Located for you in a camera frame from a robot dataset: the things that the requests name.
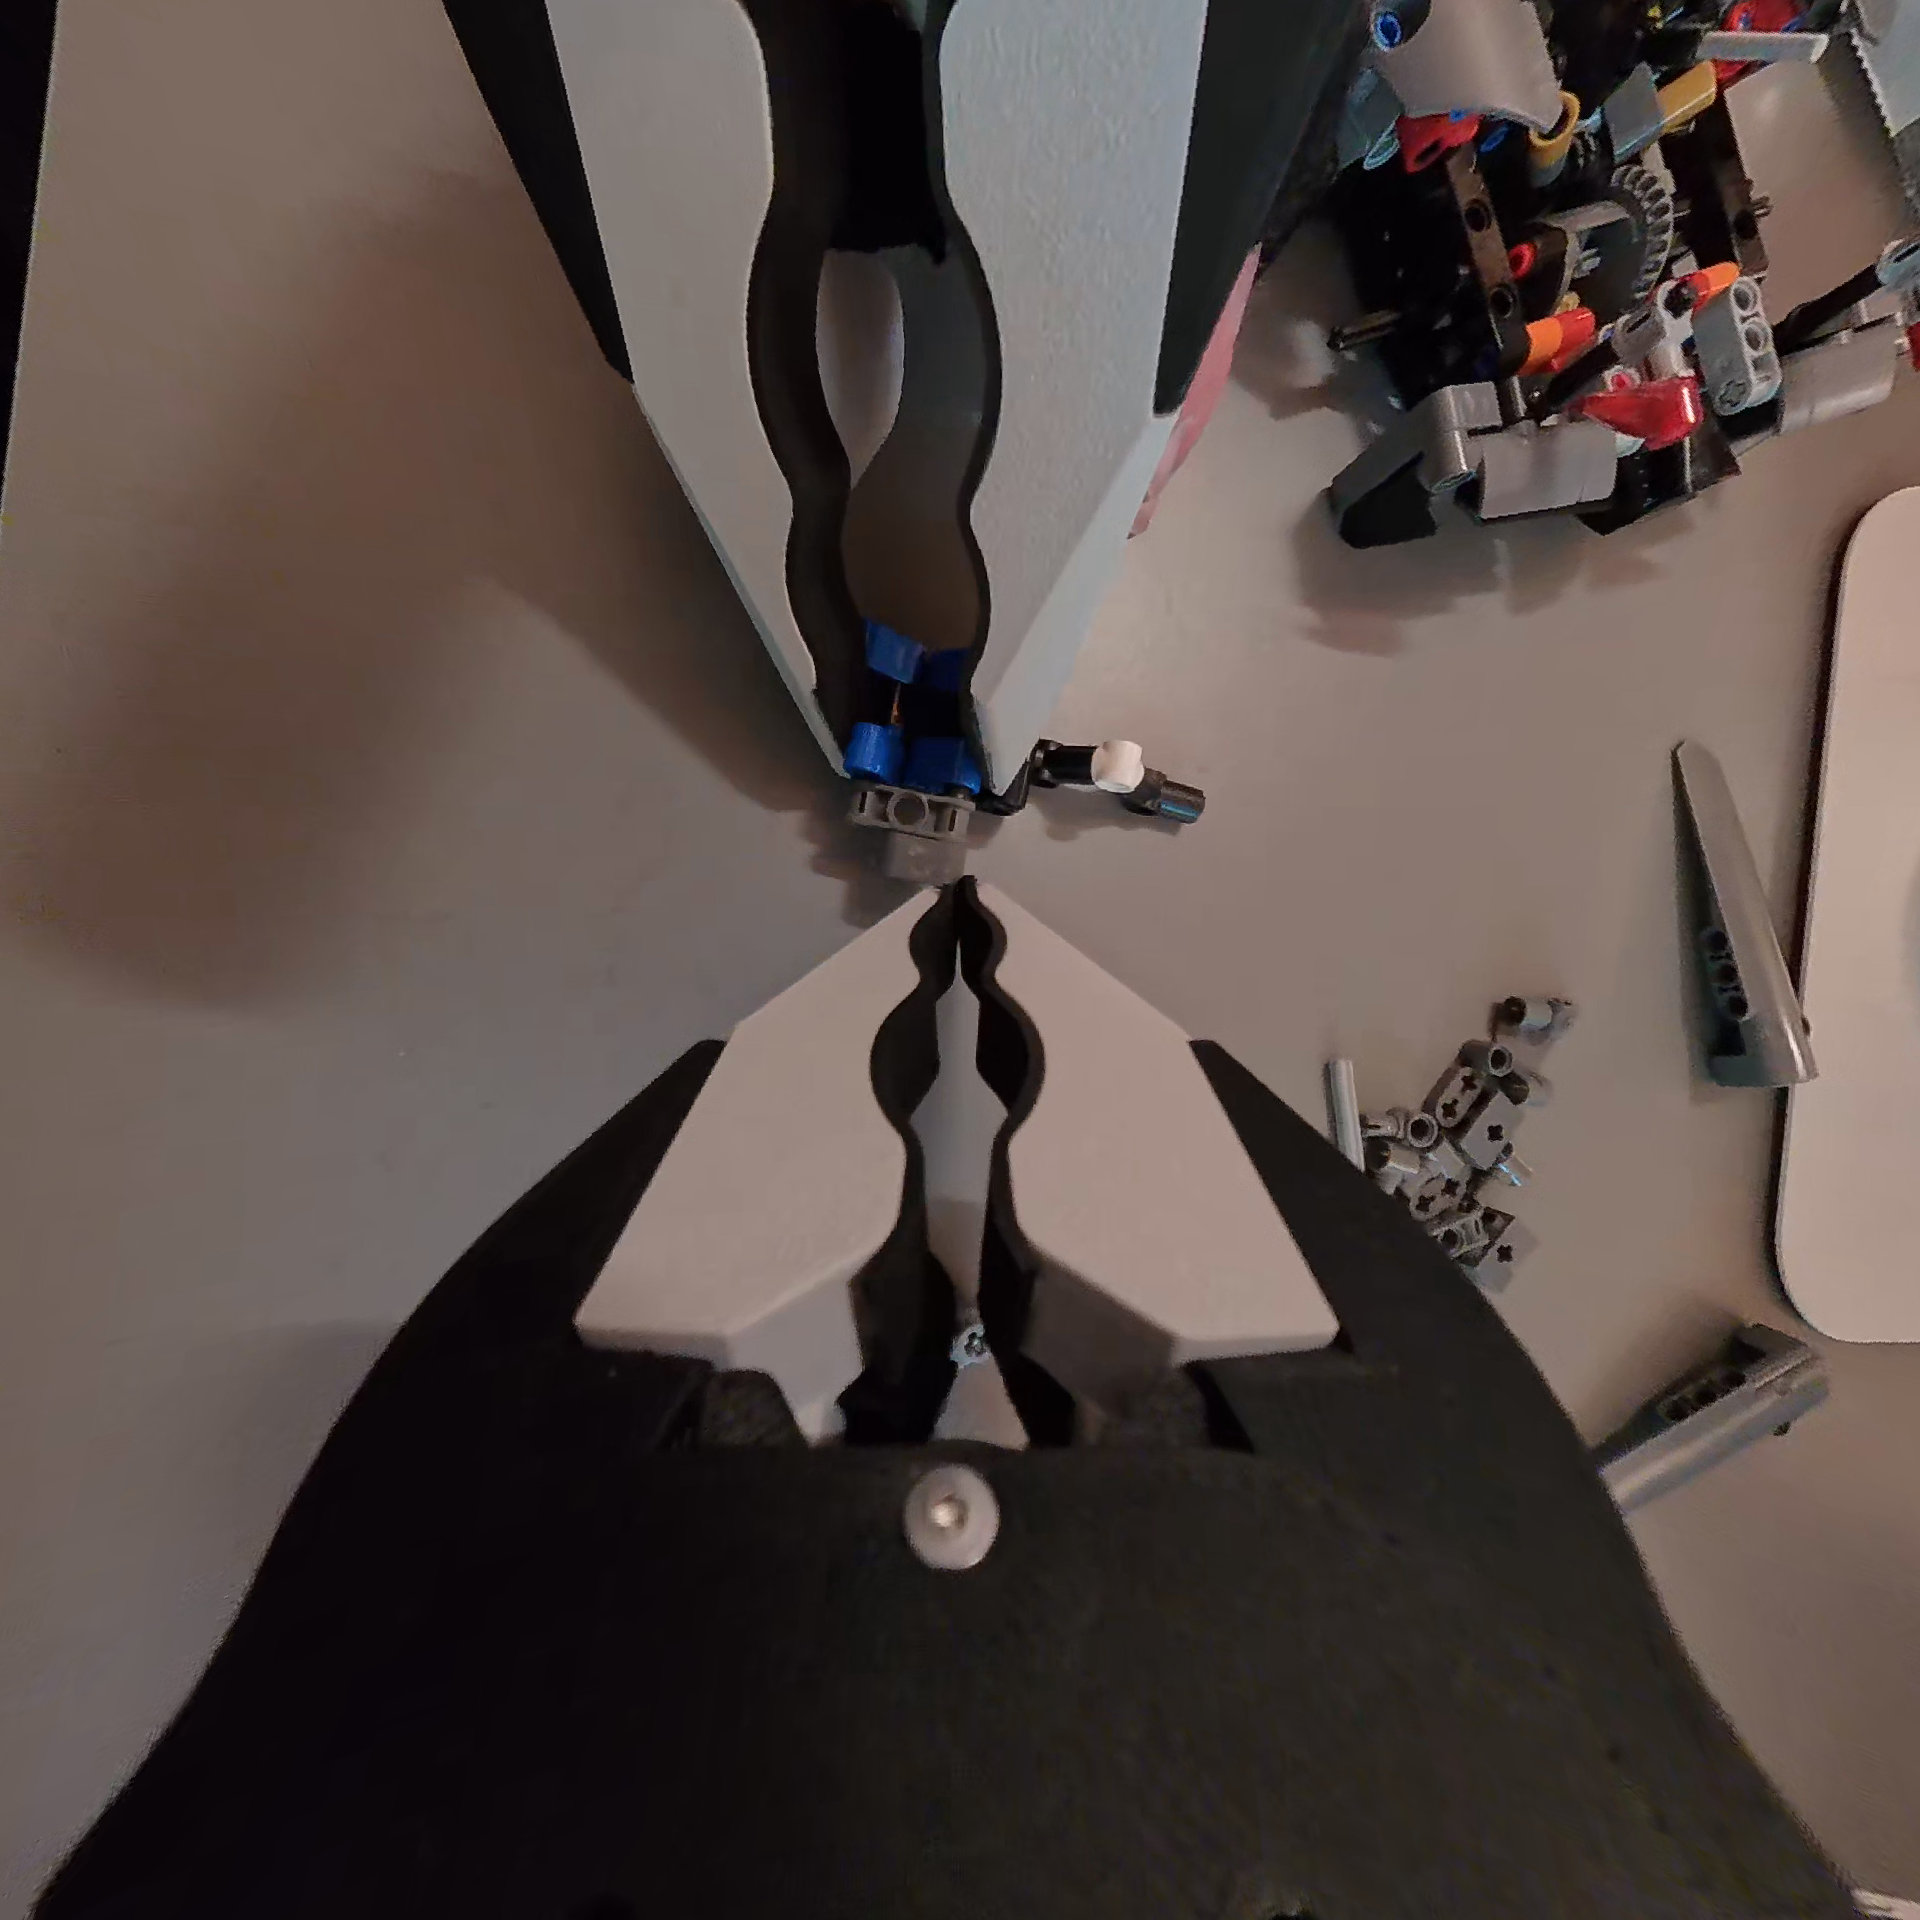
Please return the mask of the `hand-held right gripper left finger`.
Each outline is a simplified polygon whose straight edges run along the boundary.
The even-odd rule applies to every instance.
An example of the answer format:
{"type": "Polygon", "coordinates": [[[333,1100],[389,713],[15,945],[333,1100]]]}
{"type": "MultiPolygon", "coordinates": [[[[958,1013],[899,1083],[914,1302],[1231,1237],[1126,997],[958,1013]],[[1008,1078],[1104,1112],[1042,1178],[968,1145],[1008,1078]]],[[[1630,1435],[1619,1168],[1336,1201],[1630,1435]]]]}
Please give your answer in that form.
{"type": "Polygon", "coordinates": [[[938,1067],[954,889],[920,891],[717,1050],[574,1326],[608,1354],[775,1380],[808,1435],[929,1420],[958,1306],[917,1108],[938,1067]]]}

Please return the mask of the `white flat stand board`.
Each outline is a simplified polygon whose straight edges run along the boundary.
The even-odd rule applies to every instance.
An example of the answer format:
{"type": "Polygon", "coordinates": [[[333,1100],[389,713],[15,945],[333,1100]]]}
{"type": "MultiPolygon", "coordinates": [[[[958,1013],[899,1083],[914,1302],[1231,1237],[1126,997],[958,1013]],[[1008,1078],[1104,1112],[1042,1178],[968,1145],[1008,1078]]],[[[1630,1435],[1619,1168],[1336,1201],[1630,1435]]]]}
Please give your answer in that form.
{"type": "Polygon", "coordinates": [[[1917,489],[1839,560],[1801,950],[1814,1078],[1787,1094],[1773,1260],[1823,1337],[1917,1339],[1917,489]]]}

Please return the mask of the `pile of grey lego connectors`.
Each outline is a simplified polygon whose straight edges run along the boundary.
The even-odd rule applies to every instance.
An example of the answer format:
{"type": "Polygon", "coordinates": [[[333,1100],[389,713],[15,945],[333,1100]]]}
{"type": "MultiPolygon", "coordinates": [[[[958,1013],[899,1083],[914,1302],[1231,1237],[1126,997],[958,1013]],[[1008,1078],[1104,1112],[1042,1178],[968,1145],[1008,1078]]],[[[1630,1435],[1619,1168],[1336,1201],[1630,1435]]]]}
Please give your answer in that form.
{"type": "Polygon", "coordinates": [[[1353,1118],[1361,1172],[1487,1298],[1533,1251],[1519,1217],[1533,1179],[1519,1137],[1551,1104],[1545,1062],[1575,1022],[1569,998],[1504,997],[1421,1100],[1353,1118]]]}

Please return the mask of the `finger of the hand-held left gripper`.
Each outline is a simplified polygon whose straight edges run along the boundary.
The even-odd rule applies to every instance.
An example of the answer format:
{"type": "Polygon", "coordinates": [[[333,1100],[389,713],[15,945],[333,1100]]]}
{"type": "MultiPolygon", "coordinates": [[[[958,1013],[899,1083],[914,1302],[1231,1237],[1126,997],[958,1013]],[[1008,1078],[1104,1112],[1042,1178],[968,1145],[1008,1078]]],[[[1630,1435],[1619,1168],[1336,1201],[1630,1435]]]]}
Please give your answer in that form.
{"type": "Polygon", "coordinates": [[[818,354],[847,187],[826,5],[547,5],[637,404],[837,774],[853,473],[818,354]]]}
{"type": "Polygon", "coordinates": [[[938,34],[943,180],[991,302],[998,409],[968,526],[991,760],[1047,729],[1167,443],[1167,272],[1203,2],[965,2],[938,34]]]}

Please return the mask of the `person's left hand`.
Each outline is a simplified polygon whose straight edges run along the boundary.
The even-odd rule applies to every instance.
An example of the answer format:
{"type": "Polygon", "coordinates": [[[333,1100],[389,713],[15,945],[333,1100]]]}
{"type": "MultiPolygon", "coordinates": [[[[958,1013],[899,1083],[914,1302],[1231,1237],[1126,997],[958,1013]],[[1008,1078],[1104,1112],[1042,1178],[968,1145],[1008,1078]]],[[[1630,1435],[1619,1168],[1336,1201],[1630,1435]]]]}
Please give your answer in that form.
{"type": "Polygon", "coordinates": [[[1202,356],[1194,363],[1194,372],[1190,377],[1183,406],[1177,417],[1177,424],[1167,433],[1167,443],[1158,457],[1151,480],[1143,494],[1143,502],[1128,530],[1128,538],[1141,538],[1149,521],[1154,518],[1161,498],[1171,480],[1171,476],[1183,469],[1190,460],[1198,442],[1203,436],[1213,412],[1230,387],[1231,380],[1231,361],[1237,353],[1237,344],[1241,337],[1241,328],[1245,321],[1245,306],[1253,298],[1262,267],[1262,249],[1254,248],[1241,260],[1239,275],[1231,284],[1226,302],[1221,308],[1221,316],[1213,325],[1213,331],[1207,341],[1202,356]]]}

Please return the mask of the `blue black lego assembly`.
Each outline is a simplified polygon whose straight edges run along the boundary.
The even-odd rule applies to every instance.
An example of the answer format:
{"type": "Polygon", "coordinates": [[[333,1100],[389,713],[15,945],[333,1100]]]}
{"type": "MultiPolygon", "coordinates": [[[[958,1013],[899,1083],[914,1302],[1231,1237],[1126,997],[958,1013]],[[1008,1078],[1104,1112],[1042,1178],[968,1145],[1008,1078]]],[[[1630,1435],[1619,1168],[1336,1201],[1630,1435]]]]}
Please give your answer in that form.
{"type": "Polygon", "coordinates": [[[1002,787],[967,733],[971,658],[965,649],[929,649],[877,619],[862,622],[855,678],[855,722],[843,750],[857,790],[877,790],[885,824],[896,803],[919,796],[917,825],[946,825],[959,812],[1017,814],[1033,793],[1072,788],[1102,793],[1137,819],[1193,825],[1202,788],[1146,763],[1123,739],[1064,742],[1039,737],[1002,787]]]}

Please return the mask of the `lego technic car chassis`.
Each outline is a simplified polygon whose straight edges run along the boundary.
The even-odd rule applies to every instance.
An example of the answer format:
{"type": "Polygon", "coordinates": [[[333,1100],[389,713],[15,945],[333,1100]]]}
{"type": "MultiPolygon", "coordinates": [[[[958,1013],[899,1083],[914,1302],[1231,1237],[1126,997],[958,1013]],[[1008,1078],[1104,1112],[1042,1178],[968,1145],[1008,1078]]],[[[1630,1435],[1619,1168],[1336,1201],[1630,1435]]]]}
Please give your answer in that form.
{"type": "Polygon", "coordinates": [[[1328,486],[1336,538],[1603,538],[1914,369],[1914,230],[1773,316],[1735,89],[1856,59],[1914,204],[1914,5],[1369,5],[1331,227],[1398,409],[1328,486]]]}

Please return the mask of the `grey lego connector block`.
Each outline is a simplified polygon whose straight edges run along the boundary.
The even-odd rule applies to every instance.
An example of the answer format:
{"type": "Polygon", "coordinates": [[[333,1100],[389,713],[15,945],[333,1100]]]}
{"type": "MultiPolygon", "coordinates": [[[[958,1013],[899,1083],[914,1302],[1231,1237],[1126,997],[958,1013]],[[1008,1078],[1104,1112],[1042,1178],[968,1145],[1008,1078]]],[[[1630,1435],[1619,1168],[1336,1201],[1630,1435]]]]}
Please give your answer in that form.
{"type": "Polygon", "coordinates": [[[942,889],[967,870],[973,825],[967,790],[855,782],[847,824],[880,837],[875,858],[886,881],[942,889]]]}

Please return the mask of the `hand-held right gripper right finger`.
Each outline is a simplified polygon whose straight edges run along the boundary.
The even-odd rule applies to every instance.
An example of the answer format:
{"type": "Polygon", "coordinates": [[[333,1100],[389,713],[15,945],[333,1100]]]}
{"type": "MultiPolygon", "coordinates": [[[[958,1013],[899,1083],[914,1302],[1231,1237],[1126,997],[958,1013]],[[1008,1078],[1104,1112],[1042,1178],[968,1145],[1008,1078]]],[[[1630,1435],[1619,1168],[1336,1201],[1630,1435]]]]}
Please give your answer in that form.
{"type": "Polygon", "coordinates": [[[1338,1324],[1193,1042],[1014,899],[965,883],[976,1073],[1001,1107],[977,1316],[1029,1445],[1194,1362],[1338,1324]]]}

